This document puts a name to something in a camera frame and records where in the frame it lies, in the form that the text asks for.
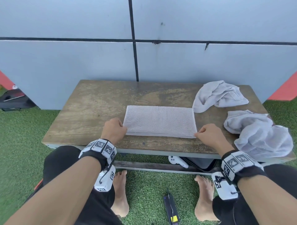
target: table top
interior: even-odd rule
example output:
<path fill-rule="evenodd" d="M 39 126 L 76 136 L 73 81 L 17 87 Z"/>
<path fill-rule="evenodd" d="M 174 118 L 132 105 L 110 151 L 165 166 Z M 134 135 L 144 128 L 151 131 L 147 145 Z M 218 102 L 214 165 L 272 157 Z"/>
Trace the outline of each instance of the table top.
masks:
<path fill-rule="evenodd" d="M 42 142 L 87 145 L 100 137 L 105 121 L 114 117 L 123 121 L 127 105 L 191 108 L 202 86 L 203 84 L 193 83 L 81 80 Z M 195 113 L 197 130 L 204 124 L 214 123 L 222 129 L 227 140 L 233 143 L 238 136 L 229 133 L 223 127 L 228 111 L 250 110 L 255 113 L 267 113 L 250 86 L 239 85 L 239 88 L 249 100 L 249 104 L 226 108 L 212 106 L 203 113 Z M 175 137 L 126 135 L 116 146 L 129 149 L 216 153 L 200 140 Z"/>

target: yellow label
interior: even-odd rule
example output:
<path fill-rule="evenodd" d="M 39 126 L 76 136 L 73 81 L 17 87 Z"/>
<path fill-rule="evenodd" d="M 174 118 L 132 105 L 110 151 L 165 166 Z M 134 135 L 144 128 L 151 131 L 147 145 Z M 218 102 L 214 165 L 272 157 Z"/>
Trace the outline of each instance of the yellow label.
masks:
<path fill-rule="evenodd" d="M 177 216 L 173 216 L 173 221 L 172 221 L 172 217 L 171 217 L 171 222 L 176 222 L 177 221 Z"/>

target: white towel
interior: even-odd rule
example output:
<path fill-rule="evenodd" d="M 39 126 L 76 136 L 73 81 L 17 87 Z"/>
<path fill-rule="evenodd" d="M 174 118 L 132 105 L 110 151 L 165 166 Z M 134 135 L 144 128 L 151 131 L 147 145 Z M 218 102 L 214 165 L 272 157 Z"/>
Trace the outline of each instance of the white towel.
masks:
<path fill-rule="evenodd" d="M 272 157 L 283 157 L 293 149 L 293 140 L 288 128 L 273 126 L 268 114 L 245 111 L 229 111 L 224 122 L 227 131 L 240 134 L 234 141 L 238 150 L 243 151 L 255 160 Z"/>
<path fill-rule="evenodd" d="M 220 80 L 204 84 L 196 94 L 192 108 L 195 113 L 202 113 L 213 105 L 232 107 L 248 103 L 249 101 L 239 91 L 239 87 Z"/>
<path fill-rule="evenodd" d="M 127 135 L 195 138 L 192 108 L 128 105 L 123 125 Z"/>

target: artificial grass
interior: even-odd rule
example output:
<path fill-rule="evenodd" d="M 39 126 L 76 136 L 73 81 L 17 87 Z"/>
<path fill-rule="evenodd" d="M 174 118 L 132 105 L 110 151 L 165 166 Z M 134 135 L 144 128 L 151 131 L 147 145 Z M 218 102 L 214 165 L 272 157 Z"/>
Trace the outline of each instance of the artificial grass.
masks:
<path fill-rule="evenodd" d="M 291 102 L 267 101 L 265 108 L 276 124 L 290 128 L 297 141 L 297 99 Z M 41 140 L 58 115 L 57 110 L 37 107 L 16 112 L 0 112 L 0 224 L 22 206 L 42 179 L 44 158 L 51 152 Z M 117 155 L 119 160 L 168 163 L 166 156 Z M 290 165 L 297 168 L 296 161 Z M 194 175 L 128 171 L 126 192 L 130 212 L 124 224 L 168 224 L 162 197 L 168 187 L 175 198 L 180 224 L 217 224 L 199 222 L 194 207 L 199 187 Z"/>

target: wooden table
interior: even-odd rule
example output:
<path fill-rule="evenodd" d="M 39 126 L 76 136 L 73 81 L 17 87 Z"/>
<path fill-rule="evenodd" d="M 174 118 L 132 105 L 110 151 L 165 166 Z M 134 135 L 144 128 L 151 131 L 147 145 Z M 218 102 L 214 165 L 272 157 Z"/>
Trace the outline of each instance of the wooden table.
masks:
<path fill-rule="evenodd" d="M 83 149 L 89 142 L 100 137 L 105 121 L 113 117 L 123 121 L 127 105 L 191 108 L 196 93 L 202 86 L 203 84 L 192 83 L 81 80 L 44 136 L 42 143 L 51 148 L 73 145 Z M 238 136 L 229 133 L 223 127 L 228 111 L 248 109 L 255 113 L 267 113 L 250 86 L 239 85 L 239 87 L 241 93 L 249 100 L 249 104 L 227 108 L 212 106 L 203 113 L 195 113 L 197 130 L 204 124 L 214 123 L 222 129 L 227 140 L 233 143 Z M 220 159 L 214 149 L 196 139 L 126 135 L 116 147 L 119 153 Z M 294 158 L 295 155 L 291 153 L 286 157 L 262 161 L 271 164 Z M 162 167 L 128 162 L 115 164 L 118 168 L 151 167 L 149 170 Z M 174 169 L 181 166 L 169 164 L 169 167 Z"/>

